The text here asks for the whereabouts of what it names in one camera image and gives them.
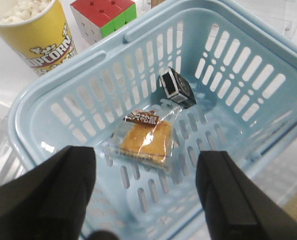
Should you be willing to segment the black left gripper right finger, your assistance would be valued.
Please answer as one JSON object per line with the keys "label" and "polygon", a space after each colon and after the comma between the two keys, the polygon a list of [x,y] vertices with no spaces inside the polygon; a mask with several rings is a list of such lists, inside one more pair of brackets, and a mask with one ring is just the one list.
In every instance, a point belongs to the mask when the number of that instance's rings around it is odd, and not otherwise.
{"label": "black left gripper right finger", "polygon": [[297,240],[297,222],[226,151],[201,151],[195,185],[212,240]]}

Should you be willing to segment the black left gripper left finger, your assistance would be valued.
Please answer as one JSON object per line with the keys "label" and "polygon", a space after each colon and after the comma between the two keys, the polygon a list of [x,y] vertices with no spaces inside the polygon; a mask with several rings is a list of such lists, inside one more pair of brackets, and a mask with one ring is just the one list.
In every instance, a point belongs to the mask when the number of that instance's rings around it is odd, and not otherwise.
{"label": "black left gripper left finger", "polygon": [[0,240],[77,240],[96,182],[92,147],[66,146],[0,186]]}

